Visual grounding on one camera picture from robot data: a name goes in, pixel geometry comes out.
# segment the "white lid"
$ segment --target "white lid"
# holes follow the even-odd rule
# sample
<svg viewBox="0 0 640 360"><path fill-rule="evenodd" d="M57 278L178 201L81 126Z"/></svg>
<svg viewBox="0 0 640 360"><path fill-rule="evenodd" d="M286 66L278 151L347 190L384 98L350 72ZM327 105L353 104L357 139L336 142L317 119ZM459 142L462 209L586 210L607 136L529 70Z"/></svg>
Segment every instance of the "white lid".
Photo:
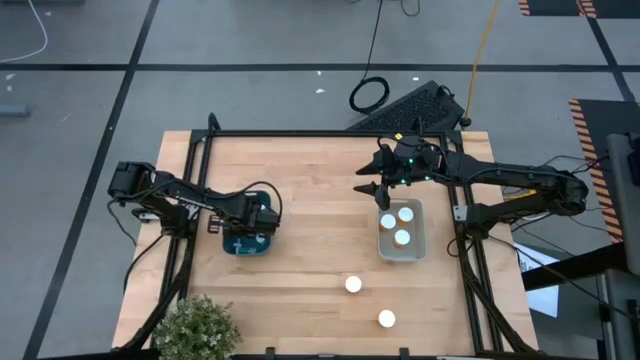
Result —
<svg viewBox="0 0 640 360"><path fill-rule="evenodd" d="M378 315L378 322L382 327L392 327L396 323L396 316L391 310L382 310Z"/></svg>
<svg viewBox="0 0 640 360"><path fill-rule="evenodd" d="M396 218L391 214L385 214L380 219L380 225L385 229L393 229L396 226Z"/></svg>
<svg viewBox="0 0 640 360"><path fill-rule="evenodd" d="M407 245L411 240L411 235L407 230L398 230L396 231L395 240L398 245Z"/></svg>
<svg viewBox="0 0 640 360"><path fill-rule="evenodd" d="M356 293L362 289L362 280L357 276L349 276L347 281L344 282L344 287L350 293Z"/></svg>
<svg viewBox="0 0 640 360"><path fill-rule="evenodd" d="M411 219L413 219L413 210L408 207L403 207L398 211L398 217L402 221L411 221Z"/></svg>

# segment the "metal bracket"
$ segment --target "metal bracket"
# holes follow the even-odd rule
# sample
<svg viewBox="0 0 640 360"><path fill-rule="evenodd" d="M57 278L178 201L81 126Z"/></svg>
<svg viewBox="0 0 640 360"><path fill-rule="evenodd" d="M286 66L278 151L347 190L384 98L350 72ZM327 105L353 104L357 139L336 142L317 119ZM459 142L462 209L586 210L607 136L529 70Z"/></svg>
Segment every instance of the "metal bracket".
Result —
<svg viewBox="0 0 640 360"><path fill-rule="evenodd" d="M466 205L454 206L453 217L455 222L467 221L467 206Z"/></svg>

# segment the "table leg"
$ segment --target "table leg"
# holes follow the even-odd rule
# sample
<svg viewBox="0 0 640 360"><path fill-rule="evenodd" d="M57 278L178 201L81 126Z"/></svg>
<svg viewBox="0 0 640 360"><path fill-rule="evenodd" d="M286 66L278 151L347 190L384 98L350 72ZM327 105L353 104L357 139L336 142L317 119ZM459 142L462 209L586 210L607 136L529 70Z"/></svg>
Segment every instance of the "table leg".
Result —
<svg viewBox="0 0 640 360"><path fill-rule="evenodd" d="M628 271L623 242L549 264L547 268L569 280L601 274L607 269ZM527 291L564 283L564 280L543 267L523 272L522 281Z"/></svg>

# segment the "white paper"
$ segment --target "white paper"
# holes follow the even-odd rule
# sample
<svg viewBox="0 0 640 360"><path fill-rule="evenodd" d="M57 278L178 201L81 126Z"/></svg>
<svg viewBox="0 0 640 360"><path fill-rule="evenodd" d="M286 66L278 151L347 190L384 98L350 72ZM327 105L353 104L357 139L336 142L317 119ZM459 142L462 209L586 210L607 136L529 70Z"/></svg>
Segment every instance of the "white paper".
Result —
<svg viewBox="0 0 640 360"><path fill-rule="evenodd" d="M523 253L545 265L558 261L558 259L554 259L551 256L529 249L526 246L522 246L520 244L514 245ZM539 264L529 259L526 255L520 254L520 272L525 272L539 267ZM539 311L554 318L558 317L558 285L527 291L527 302L529 303L529 308L532 310Z"/></svg>

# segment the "black keyboard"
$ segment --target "black keyboard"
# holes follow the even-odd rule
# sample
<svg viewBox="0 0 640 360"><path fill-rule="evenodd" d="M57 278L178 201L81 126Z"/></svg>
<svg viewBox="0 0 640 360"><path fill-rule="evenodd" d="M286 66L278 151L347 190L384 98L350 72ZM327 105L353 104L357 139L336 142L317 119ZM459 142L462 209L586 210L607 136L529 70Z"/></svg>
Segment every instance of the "black keyboard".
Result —
<svg viewBox="0 0 640 360"><path fill-rule="evenodd" d="M464 109L435 81L415 89L348 130L442 131L453 129Z"/></svg>

